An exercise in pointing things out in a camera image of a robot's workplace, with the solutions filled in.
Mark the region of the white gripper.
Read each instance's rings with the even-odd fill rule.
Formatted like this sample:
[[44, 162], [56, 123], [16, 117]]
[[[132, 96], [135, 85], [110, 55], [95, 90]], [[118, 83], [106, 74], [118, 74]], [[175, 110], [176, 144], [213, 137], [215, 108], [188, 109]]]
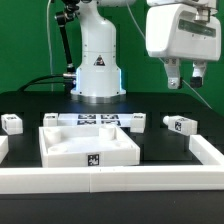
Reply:
[[[180, 61], [218, 61], [221, 24], [215, 14], [218, 0], [147, 0], [146, 49], [150, 57], [167, 58], [164, 68], [169, 89], [181, 87]], [[207, 63], [195, 61], [192, 88], [203, 85]]]

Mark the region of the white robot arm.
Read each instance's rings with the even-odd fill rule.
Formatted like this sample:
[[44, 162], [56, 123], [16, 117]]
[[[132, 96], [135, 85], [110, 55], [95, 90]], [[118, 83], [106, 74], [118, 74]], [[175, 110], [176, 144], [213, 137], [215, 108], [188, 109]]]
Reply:
[[[100, 6], [131, 5], [136, 0], [92, 0], [79, 5], [82, 63], [78, 67], [75, 100], [111, 103], [125, 97], [116, 64], [116, 28], [98, 13]], [[209, 61], [221, 55], [221, 24], [215, 17], [218, 0], [146, 0], [145, 43], [148, 55], [163, 60], [168, 87], [181, 87], [182, 60], [193, 62], [191, 86], [199, 88]]]

